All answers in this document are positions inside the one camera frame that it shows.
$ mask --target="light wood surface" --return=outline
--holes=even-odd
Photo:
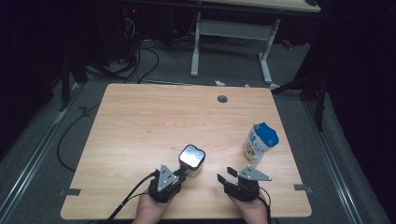
[[[202,0],[202,2],[232,4],[248,7],[265,7],[301,12],[320,12],[320,7],[312,7],[305,0]]]
[[[228,97],[227,103],[218,96]],[[178,168],[178,155],[192,144],[206,154],[204,169],[188,177],[163,218],[237,218],[217,174],[249,165],[243,143],[255,123],[276,130],[279,144],[255,166],[273,181],[260,182],[272,199],[273,217],[308,217],[311,207],[272,93],[264,88],[110,84],[62,209],[65,219],[106,219],[146,175],[165,164]],[[136,193],[143,192],[149,180]],[[137,198],[117,218],[133,218]]]

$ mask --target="blue and white container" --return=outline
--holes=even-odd
[[[254,124],[244,144],[244,154],[250,162],[259,163],[265,152],[279,143],[276,131],[265,122]]]

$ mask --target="blue lid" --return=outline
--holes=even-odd
[[[254,131],[268,147],[274,147],[279,143],[276,131],[263,122],[254,125]]]

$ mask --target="human hand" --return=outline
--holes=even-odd
[[[233,203],[239,208],[242,213],[243,219],[247,224],[268,224],[267,208],[260,199],[255,199],[251,202],[241,202],[233,196],[228,195]]]
[[[173,198],[167,203],[157,203],[149,196],[149,191],[146,189],[144,194],[139,196],[139,201],[136,208],[136,216],[133,224],[156,224],[158,223],[166,208],[172,202]]]

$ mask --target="gray carpet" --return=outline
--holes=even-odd
[[[268,87],[263,82],[262,72],[256,54],[234,50],[236,45],[221,45],[208,42],[201,51],[198,77],[190,77],[191,51],[190,42],[178,42],[173,47],[161,43],[144,43],[144,47],[155,46],[159,55],[158,66],[149,73],[143,83],[166,81],[194,85],[215,85],[215,80],[227,86],[244,86],[245,82],[252,87]],[[273,81],[277,85],[286,84],[294,79],[309,46],[285,49],[274,45],[268,63]],[[141,50],[141,63],[137,73],[143,76],[155,65],[157,58],[151,51]],[[112,69],[119,67],[112,64]],[[89,220],[62,220],[60,211],[64,198],[59,196],[61,189],[67,189],[73,173],[66,170],[57,160],[56,152],[59,141],[66,129],[81,115],[80,107],[91,108],[101,101],[106,85],[115,80],[90,76],[89,82],[81,89],[76,101],[70,106],[59,130],[49,143],[49,151],[40,164],[28,188],[9,217],[8,223],[86,223]],[[6,199],[25,165],[35,152],[43,134],[59,114],[61,106],[60,85],[54,89],[55,97],[43,107],[21,135],[19,141],[0,163],[1,202]],[[331,172],[323,154],[318,131],[312,124],[307,112],[310,103],[300,101],[298,91],[286,91],[275,95],[276,106],[285,127],[290,146],[297,162],[303,182],[312,189],[307,194],[312,206],[312,215],[306,218],[278,218],[284,223],[350,223],[347,212],[340,200],[339,192],[334,186]],[[61,143],[61,155],[64,162],[76,168],[79,156],[91,129],[96,109],[84,117],[65,136]],[[353,157],[343,132],[332,111],[329,97],[326,98],[326,109],[323,117],[324,132],[334,159],[339,165],[346,185],[359,209],[362,223],[389,223],[387,215],[376,201],[370,185]]]

